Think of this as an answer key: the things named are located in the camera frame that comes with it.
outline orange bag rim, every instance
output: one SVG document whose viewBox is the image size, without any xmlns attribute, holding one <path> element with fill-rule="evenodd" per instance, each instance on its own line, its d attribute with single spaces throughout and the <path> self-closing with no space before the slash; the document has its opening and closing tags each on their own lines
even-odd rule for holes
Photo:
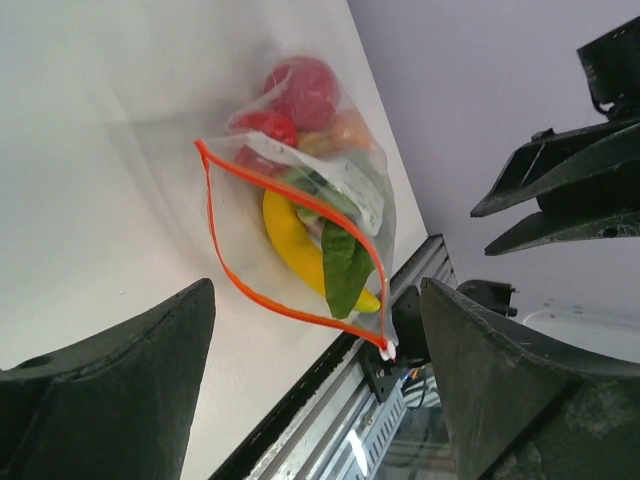
<svg viewBox="0 0 640 480">
<path fill-rule="evenodd" d="M 266 308 L 267 310 L 270 310 L 280 315 L 294 318 L 296 320 L 300 320 L 303 322 L 312 323 L 315 325 L 321 325 L 324 327 L 335 328 L 338 330 L 343 330 L 347 333 L 351 333 L 353 335 L 364 338 L 365 340 L 373 343 L 383 351 L 387 350 L 388 340 L 385 338 L 385 335 L 384 335 L 384 323 L 385 323 L 384 316 L 385 316 L 385 309 L 386 309 L 386 303 L 387 303 L 387 297 L 388 297 L 387 284 L 385 282 L 385 268 L 375 247 L 371 244 L 369 239 L 360 231 L 360 229 L 351 220 L 349 220 L 342 212 L 332 207 L 331 205 L 318 200 L 313 195 L 310 195 L 306 192 L 295 189 L 290 185 L 274 180 L 271 177 L 255 172 L 251 169 L 228 162 L 223 158 L 217 155 L 214 155 L 213 153 L 211 153 L 211 151 L 209 151 L 209 149 L 206 146 L 206 143 L 202 139 L 196 140 L 194 144 L 198 149 L 198 151 L 200 152 L 200 156 L 202 158 L 202 164 L 206 174 L 207 217 L 209 220 L 209 232 L 213 239 L 214 247 L 215 247 L 218 259 L 220 260 L 220 264 L 222 265 L 222 268 L 226 273 L 227 277 L 229 277 L 229 280 L 231 280 L 231 282 L 235 285 L 235 287 L 238 288 L 238 290 L 240 290 L 250 300 Z M 227 262 L 225 262 L 223 258 L 222 251 L 218 244 L 218 239 L 216 235 L 214 207 L 213 207 L 213 200 L 211 196 L 211 191 L 212 191 L 211 177 L 210 177 L 211 163 L 225 170 L 226 172 L 244 180 L 245 182 L 264 188 L 265 190 L 271 190 L 275 193 L 283 195 L 284 197 L 291 200 L 292 202 L 298 203 L 322 215 L 323 217 L 328 218 L 335 224 L 344 228 L 351 235 L 353 235 L 365 247 L 365 249 L 371 256 L 371 258 L 373 259 L 374 265 L 376 267 L 376 270 L 378 272 L 378 276 L 380 279 L 380 285 L 381 285 L 381 290 L 380 290 L 380 332 L 381 334 L 380 335 L 376 335 L 364 328 L 358 327 L 356 325 L 344 323 L 339 320 L 335 320 L 333 318 L 314 315 L 308 312 L 302 312 L 300 310 L 289 308 L 286 305 L 278 303 L 272 300 L 271 298 L 261 295 L 260 293 L 254 291 L 252 288 L 246 285 L 242 280 L 240 280 L 233 273 L 233 271 L 229 268 Z"/>
</svg>

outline banana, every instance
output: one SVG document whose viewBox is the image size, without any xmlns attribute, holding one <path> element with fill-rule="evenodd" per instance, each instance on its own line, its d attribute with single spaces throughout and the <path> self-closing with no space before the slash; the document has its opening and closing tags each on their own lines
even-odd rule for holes
<svg viewBox="0 0 640 480">
<path fill-rule="evenodd" d="M 266 190 L 262 214 L 267 235 L 280 258 L 300 280 L 324 297 L 322 250 L 311 240 L 296 214 L 295 205 L 282 195 Z M 354 308 L 359 312 L 377 312 L 380 301 L 364 289 Z"/>
</svg>

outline red fruit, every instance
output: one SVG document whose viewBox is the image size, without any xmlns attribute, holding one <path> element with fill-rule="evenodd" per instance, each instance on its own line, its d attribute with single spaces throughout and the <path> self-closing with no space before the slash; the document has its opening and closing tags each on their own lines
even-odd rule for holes
<svg viewBox="0 0 640 480">
<path fill-rule="evenodd" d="M 291 57 L 267 77 L 264 93 L 281 85 L 273 107 L 300 130 L 324 130 L 340 102 L 340 87 L 331 68 L 313 57 Z"/>
<path fill-rule="evenodd" d="M 290 118 L 278 112 L 253 111 L 242 113 L 233 118 L 228 127 L 229 131 L 256 130 L 267 137 L 296 147 L 298 132 Z"/>
<path fill-rule="evenodd" d="M 248 146 L 243 146 L 233 159 L 234 163 L 242 167 L 261 173 L 268 177 L 275 177 L 289 168 L 288 165 L 267 160 Z"/>
</svg>

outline table surface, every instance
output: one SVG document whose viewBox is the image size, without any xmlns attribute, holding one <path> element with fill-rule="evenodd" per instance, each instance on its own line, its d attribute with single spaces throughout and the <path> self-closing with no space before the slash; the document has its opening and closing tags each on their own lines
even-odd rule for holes
<svg viewBox="0 0 640 480">
<path fill-rule="evenodd" d="M 0 6 L 0 368 L 211 278 L 216 325 L 186 479 L 207 478 L 337 334 L 232 287 L 191 143 L 253 98 L 265 59 L 301 50 L 331 64 L 387 152 L 397 268 L 427 234 L 345 0 Z"/>
</svg>

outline transparent plastic bag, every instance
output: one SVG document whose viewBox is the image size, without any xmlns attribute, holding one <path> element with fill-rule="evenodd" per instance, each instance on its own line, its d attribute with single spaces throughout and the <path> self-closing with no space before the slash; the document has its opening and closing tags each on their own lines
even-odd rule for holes
<svg viewBox="0 0 640 480">
<path fill-rule="evenodd" d="M 396 213 L 384 152 L 321 60 L 284 58 L 263 85 L 223 136 L 196 142 L 219 260 L 263 307 L 394 357 Z"/>
</svg>

